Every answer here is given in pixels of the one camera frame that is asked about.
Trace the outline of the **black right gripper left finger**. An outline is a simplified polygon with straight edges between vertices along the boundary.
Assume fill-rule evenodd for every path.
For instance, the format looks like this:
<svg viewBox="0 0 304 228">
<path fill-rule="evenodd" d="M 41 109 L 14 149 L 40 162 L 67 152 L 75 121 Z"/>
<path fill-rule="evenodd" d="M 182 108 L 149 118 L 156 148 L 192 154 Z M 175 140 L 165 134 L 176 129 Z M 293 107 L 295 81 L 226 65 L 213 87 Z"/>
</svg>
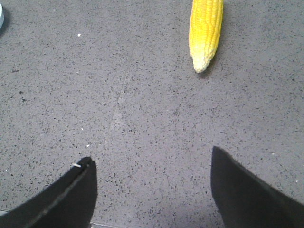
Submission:
<svg viewBox="0 0 304 228">
<path fill-rule="evenodd" d="M 38 195 L 1 216 L 0 226 L 89 228 L 96 199 L 96 163 L 84 157 Z"/>
</svg>

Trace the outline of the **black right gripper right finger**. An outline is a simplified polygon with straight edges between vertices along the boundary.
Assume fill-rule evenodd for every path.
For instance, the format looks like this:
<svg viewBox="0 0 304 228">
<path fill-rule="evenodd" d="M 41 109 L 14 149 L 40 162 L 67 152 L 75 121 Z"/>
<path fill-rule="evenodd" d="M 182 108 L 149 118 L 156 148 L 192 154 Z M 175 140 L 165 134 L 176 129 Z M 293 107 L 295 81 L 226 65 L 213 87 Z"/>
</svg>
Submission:
<svg viewBox="0 0 304 228">
<path fill-rule="evenodd" d="M 212 197 L 226 228 L 302 228 L 304 206 L 274 189 L 214 146 Z"/>
</svg>

